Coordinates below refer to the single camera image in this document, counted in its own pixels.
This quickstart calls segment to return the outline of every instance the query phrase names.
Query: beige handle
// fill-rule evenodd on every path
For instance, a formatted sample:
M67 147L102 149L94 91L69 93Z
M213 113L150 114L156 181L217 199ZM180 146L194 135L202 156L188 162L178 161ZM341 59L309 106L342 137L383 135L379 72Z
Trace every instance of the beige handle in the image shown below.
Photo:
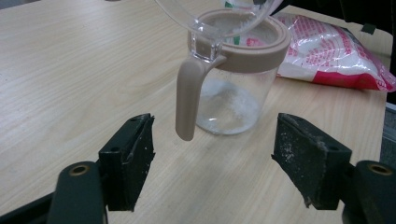
M202 83L210 69L225 61L226 58L221 55L211 63L190 56L180 66L177 75L176 132L181 139L190 141L194 137Z

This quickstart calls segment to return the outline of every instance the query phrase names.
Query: plastic handle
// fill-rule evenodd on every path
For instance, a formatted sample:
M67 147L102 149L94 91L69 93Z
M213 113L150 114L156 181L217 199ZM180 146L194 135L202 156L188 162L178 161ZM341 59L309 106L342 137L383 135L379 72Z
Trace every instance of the plastic handle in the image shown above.
M204 79L212 68L225 61L222 55L211 63L191 56L180 66L177 75L176 132L181 139L190 141L194 137Z

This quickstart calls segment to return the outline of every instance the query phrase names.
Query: wooden table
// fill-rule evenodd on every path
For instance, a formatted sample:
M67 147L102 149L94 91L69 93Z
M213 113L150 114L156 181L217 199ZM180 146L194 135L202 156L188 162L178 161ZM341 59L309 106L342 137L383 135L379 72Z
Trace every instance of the wooden table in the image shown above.
M391 36L346 26L389 65ZM96 161L133 116L156 117L156 157L135 212L110 223L341 223L337 211L306 209L271 160L279 112L308 119L353 149L351 162L378 160L386 94L277 78L258 127L220 137L174 130L176 73L186 30L154 1L42 0L0 10L0 214L52 192L59 172Z

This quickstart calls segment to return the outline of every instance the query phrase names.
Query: plastic bag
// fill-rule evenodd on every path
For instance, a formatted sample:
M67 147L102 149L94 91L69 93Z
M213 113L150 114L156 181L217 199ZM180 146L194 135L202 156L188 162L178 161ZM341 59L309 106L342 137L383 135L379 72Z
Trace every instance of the plastic bag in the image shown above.
M276 13L291 43L278 75L324 85L396 91L396 78L347 29L300 15Z

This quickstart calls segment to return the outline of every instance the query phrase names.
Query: gray floor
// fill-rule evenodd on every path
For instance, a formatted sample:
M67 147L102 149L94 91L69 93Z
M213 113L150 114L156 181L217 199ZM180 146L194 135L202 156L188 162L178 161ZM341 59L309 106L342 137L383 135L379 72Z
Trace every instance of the gray floor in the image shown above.
M396 106L387 106L380 161L396 169Z

